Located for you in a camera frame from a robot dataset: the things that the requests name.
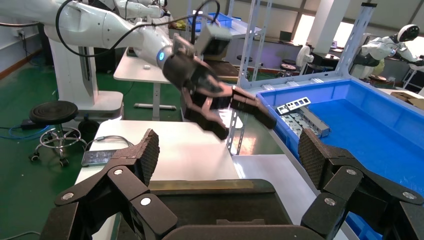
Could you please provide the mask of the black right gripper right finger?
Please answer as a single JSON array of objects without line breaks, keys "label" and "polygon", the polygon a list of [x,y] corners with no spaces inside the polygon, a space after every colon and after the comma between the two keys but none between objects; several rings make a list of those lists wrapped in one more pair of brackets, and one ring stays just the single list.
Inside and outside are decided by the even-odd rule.
[{"label": "black right gripper right finger", "polygon": [[348,150],[302,131],[298,155],[319,195],[301,226],[319,239],[333,239],[349,213],[360,216],[385,240],[424,237],[424,199],[417,192],[365,168]]}]

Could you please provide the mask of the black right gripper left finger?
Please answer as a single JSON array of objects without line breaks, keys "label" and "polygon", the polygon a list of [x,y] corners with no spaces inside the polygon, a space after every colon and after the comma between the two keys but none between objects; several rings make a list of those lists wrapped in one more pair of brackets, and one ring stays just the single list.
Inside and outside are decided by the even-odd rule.
[{"label": "black right gripper left finger", "polygon": [[163,239],[178,219],[148,187],[159,153],[159,136],[152,129],[138,144],[117,150],[102,170],[56,197],[40,238],[90,240],[119,213],[138,239]]}]

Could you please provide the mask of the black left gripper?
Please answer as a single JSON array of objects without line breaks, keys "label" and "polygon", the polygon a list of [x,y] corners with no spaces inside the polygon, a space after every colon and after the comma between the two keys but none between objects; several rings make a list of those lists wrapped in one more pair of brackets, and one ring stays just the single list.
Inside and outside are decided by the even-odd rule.
[{"label": "black left gripper", "polygon": [[162,72],[181,92],[183,117],[220,140],[228,137],[229,129],[218,115],[211,112],[212,98],[231,97],[231,108],[254,116],[269,130],[277,124],[276,118],[257,97],[238,86],[225,84],[206,62],[198,58],[183,53],[172,54],[164,62]]}]

